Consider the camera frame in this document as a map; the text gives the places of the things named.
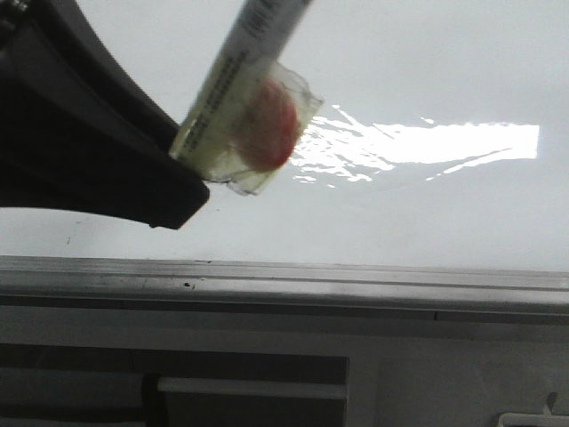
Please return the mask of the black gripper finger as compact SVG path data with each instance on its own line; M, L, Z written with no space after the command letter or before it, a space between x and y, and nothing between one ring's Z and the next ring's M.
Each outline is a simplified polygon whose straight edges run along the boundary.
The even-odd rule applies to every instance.
M1 4L1 204L176 230L209 189L74 1Z

